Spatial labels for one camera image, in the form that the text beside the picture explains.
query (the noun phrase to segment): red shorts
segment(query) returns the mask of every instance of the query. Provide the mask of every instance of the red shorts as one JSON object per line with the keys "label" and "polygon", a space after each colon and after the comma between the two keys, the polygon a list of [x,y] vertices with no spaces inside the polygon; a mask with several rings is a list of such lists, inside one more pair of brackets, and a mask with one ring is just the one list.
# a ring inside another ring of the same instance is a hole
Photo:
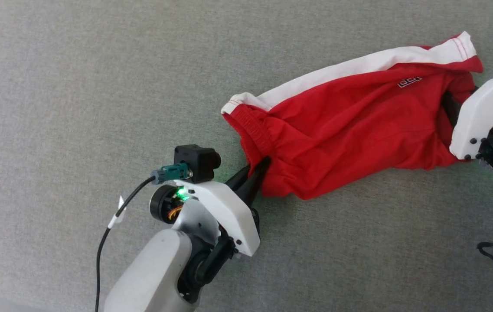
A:
{"label": "red shorts", "polygon": [[457,161],[441,106],[463,102],[482,64],[466,32],[435,47],[385,50],[314,71],[255,97],[234,95],[221,113],[248,162],[272,164],[265,196],[310,199],[385,168]]}

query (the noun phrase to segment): white stripe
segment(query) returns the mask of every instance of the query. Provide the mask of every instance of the white stripe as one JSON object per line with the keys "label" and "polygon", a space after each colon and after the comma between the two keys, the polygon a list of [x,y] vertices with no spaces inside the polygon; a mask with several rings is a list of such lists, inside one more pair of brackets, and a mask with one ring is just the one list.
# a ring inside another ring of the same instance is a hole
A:
{"label": "white stripe", "polygon": [[421,47],[401,47],[375,52],[370,55],[328,66],[306,75],[292,79],[275,89],[255,97],[251,93],[234,95],[221,109],[222,114],[230,114],[239,104],[248,103],[265,111],[280,102],[294,97],[308,89],[331,80],[376,71],[385,71],[398,63],[435,63],[449,64],[462,62],[476,55],[476,49],[470,35],[463,32],[457,38],[450,39],[429,50]]}

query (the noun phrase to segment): embroidered logo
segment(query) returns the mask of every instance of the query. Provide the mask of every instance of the embroidered logo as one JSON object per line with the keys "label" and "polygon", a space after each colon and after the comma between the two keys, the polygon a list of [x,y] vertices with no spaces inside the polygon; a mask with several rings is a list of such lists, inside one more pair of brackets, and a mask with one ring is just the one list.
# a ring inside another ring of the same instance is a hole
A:
{"label": "embroidered logo", "polygon": [[420,77],[412,77],[399,82],[397,85],[401,88],[404,88],[407,85],[411,85],[412,83],[415,83],[416,81],[420,81],[420,80],[421,80]]}

